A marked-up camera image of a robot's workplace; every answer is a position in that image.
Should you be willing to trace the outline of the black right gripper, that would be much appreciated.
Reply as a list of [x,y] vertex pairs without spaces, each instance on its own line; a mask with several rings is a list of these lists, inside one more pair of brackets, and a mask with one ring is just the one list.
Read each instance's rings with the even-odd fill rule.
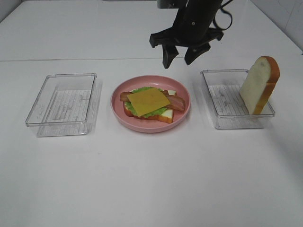
[[210,24],[219,7],[189,8],[178,10],[172,27],[151,34],[150,44],[154,48],[162,45],[162,64],[168,69],[179,52],[175,46],[188,47],[185,62],[190,65],[200,55],[210,50],[208,42],[223,37],[221,29]]

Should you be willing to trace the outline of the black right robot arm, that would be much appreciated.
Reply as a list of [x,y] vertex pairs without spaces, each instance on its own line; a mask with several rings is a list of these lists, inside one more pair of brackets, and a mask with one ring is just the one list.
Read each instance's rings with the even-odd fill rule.
[[169,68],[178,55],[178,46],[187,48],[185,62],[189,65],[210,50],[210,41],[221,40],[223,32],[210,27],[221,3],[221,0],[188,0],[179,6],[172,27],[150,35],[153,48],[162,46],[164,68]]

